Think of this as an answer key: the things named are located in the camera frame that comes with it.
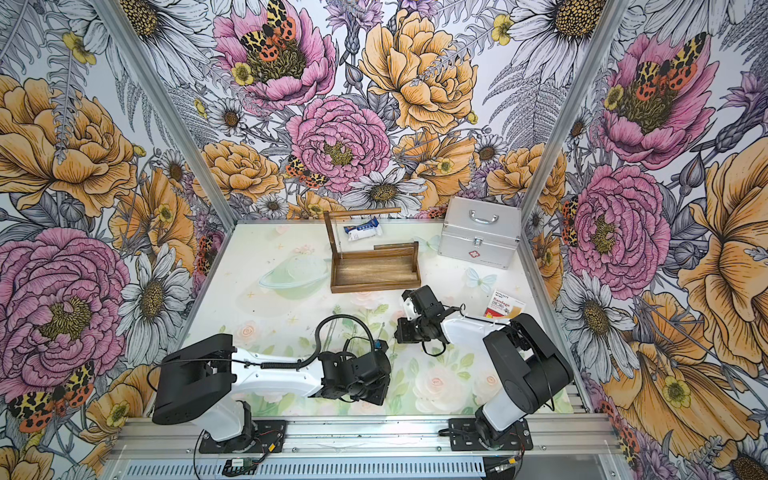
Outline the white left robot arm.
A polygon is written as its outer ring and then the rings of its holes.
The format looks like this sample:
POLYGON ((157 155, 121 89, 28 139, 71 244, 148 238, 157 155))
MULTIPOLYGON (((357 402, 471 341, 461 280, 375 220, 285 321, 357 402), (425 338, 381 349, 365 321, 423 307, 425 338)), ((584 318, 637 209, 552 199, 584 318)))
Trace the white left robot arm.
POLYGON ((324 351, 312 359, 254 354, 237 348, 230 334, 216 334, 166 356, 152 421, 193 423, 216 442, 246 435, 250 407, 242 395, 292 394, 381 406, 391 381, 388 344, 375 339, 357 356, 324 351))

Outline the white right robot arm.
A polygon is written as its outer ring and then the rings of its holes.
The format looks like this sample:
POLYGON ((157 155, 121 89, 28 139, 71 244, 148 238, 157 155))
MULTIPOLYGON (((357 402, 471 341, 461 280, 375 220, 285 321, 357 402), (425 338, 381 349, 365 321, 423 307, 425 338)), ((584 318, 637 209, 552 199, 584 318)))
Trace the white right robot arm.
POLYGON ((446 434, 454 450, 530 449, 524 418, 554 399, 574 380, 574 371, 541 325, 529 314, 511 319, 467 316, 445 306, 428 286, 402 293, 405 315, 398 319, 399 344, 438 341, 486 353, 501 390, 481 404, 472 423, 451 420, 446 434))

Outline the wooden jewelry display stand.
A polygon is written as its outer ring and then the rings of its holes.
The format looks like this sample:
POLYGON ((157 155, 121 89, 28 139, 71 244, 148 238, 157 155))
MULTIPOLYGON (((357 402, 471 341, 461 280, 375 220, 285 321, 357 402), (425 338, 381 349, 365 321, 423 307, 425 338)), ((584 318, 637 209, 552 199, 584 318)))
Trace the wooden jewelry display stand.
POLYGON ((332 252, 330 268, 332 294, 407 290, 421 286, 418 242, 375 245, 372 250, 350 252, 343 252, 337 247, 333 220, 353 216, 393 214, 401 211, 400 207, 395 207, 323 213, 332 252))

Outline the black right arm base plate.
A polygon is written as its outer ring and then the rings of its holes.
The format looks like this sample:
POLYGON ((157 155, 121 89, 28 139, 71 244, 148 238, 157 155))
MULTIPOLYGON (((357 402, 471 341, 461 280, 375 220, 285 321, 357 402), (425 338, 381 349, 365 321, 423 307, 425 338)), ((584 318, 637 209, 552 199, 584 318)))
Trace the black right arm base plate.
POLYGON ((449 439, 452 451, 523 452, 533 449, 531 432, 524 419, 499 431, 480 418, 451 418, 448 420, 448 427, 439 430, 438 435, 449 439))

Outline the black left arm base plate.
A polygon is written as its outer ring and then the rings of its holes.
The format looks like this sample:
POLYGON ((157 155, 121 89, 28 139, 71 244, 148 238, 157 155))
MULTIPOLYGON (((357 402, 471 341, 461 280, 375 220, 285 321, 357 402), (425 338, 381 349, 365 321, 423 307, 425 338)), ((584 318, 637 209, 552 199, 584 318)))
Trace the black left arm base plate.
POLYGON ((280 453, 288 425, 286 420, 254 419, 250 405, 238 400, 215 405, 194 424, 203 433, 197 447, 201 454, 280 453))

